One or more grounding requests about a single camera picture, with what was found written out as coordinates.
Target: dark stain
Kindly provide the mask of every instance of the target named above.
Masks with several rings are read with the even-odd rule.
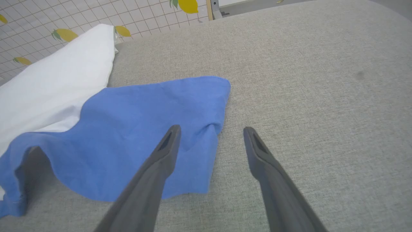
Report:
[[[365,79],[365,73],[364,73],[363,71],[359,71],[359,72],[356,74],[355,78],[356,78],[357,80],[364,80],[364,79]]]

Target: lemon patterned fabric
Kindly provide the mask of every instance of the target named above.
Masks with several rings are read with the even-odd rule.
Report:
[[[126,42],[207,16],[206,0],[0,0],[0,85],[101,23]]]

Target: white fabric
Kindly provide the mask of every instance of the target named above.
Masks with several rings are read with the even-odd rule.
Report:
[[[86,100],[107,86],[114,57],[113,26],[100,24],[0,86],[0,156],[22,133],[73,127]]]

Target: small yellow object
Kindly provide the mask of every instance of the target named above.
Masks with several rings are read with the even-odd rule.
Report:
[[[182,11],[188,14],[195,14],[199,11],[197,10],[197,2],[196,0],[179,0],[179,6]]]
[[[124,26],[115,26],[117,33],[124,37],[131,37],[130,31]]]
[[[0,14],[0,21],[2,21],[4,24],[8,23],[7,19],[4,16],[2,16],[1,14]]]
[[[24,64],[24,65],[31,65],[31,61],[24,57],[15,57],[13,61],[16,63]]]
[[[67,42],[70,42],[70,41],[72,41],[72,40],[74,40],[75,38],[78,37],[78,35],[76,33],[72,32],[69,29],[63,29],[63,28],[59,28],[57,30],[54,30],[51,33],[51,35],[54,39],[56,39],[56,38],[58,38],[60,40],[64,39]]]

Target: blue cloth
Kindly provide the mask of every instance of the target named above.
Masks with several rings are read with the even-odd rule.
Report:
[[[114,201],[173,124],[181,126],[182,137],[162,198],[206,193],[229,92],[229,81],[212,76],[101,90],[85,102],[70,130],[24,133],[10,143],[0,158],[6,192],[0,217],[26,210],[19,167],[31,147],[41,147],[56,177],[71,190]]]

